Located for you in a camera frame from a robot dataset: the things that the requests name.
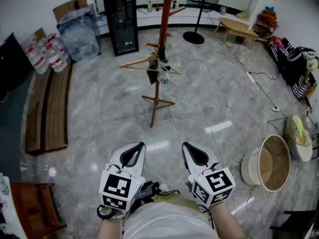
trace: white shirt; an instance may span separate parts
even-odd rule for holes
[[[218,239],[207,216],[167,202],[138,208],[124,225],[123,239]]]

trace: tripod base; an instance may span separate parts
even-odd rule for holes
[[[202,44],[205,41],[203,36],[195,32],[185,32],[183,38],[193,44]]]
[[[159,109],[159,108],[162,108],[162,107],[167,107],[167,106],[173,106],[173,105],[175,105],[174,102],[166,101],[166,100],[162,100],[162,99],[150,98],[150,97],[147,97],[147,96],[142,96],[142,98],[144,98],[144,99],[149,99],[149,100],[154,101],[154,107],[153,107],[153,113],[152,113],[152,120],[151,120],[151,125],[150,125],[151,128],[152,128],[153,125],[154,125],[156,109]],[[164,104],[166,104],[166,105],[165,105],[165,106],[161,106],[161,107],[157,107],[157,106],[159,105],[159,103],[164,103]]]

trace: person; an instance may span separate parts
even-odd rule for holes
[[[123,239],[244,239],[224,201],[210,206],[216,231],[197,203],[178,194],[155,196],[125,219]],[[120,239],[120,219],[102,220],[97,239]]]

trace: marble floor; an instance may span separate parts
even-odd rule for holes
[[[172,38],[167,40],[166,55],[183,75],[172,76],[167,85],[161,85],[160,96],[176,104],[157,111],[154,128],[150,128],[153,105],[141,95],[153,96],[155,86],[150,85],[145,71],[119,66],[147,57],[152,49],[144,44],[156,43],[159,29],[139,31],[139,52],[115,57],[110,39],[105,38],[100,56],[74,64],[68,106],[69,147],[34,160],[36,180],[55,183],[55,202],[62,220],[68,224],[59,237],[95,237],[100,223],[96,208],[101,171],[117,148],[143,141],[148,149],[146,180],[165,182],[170,189],[190,197],[181,144],[196,142],[213,150],[230,168],[236,189],[250,190],[236,160],[260,146],[266,118],[283,117],[269,111],[272,103],[266,95],[286,115],[304,112],[304,104],[297,101],[281,76],[274,81],[263,74],[254,75],[265,93],[247,78],[241,63],[248,70],[267,73],[271,78],[278,73],[263,43],[257,42],[249,50],[249,40],[239,44],[229,36],[226,44],[240,63],[225,45],[221,46],[223,31],[220,36],[213,35],[213,29],[200,28],[205,42],[194,45],[182,37],[189,30],[193,28],[169,28]],[[271,133],[276,132],[267,124],[264,136]],[[50,168],[55,168],[56,174],[51,174],[54,176],[50,175]],[[317,161],[292,161],[286,185],[269,196],[260,213],[248,214],[250,192],[246,191],[234,194],[229,209],[247,235],[269,239],[269,226],[280,212],[316,207],[317,170]],[[268,192],[257,187],[249,201],[249,211],[258,211],[267,196]]]

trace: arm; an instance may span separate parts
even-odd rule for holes
[[[210,207],[216,230],[221,239],[244,239],[243,230],[229,212],[225,202]]]
[[[100,224],[97,239],[120,239],[120,220],[103,220]]]

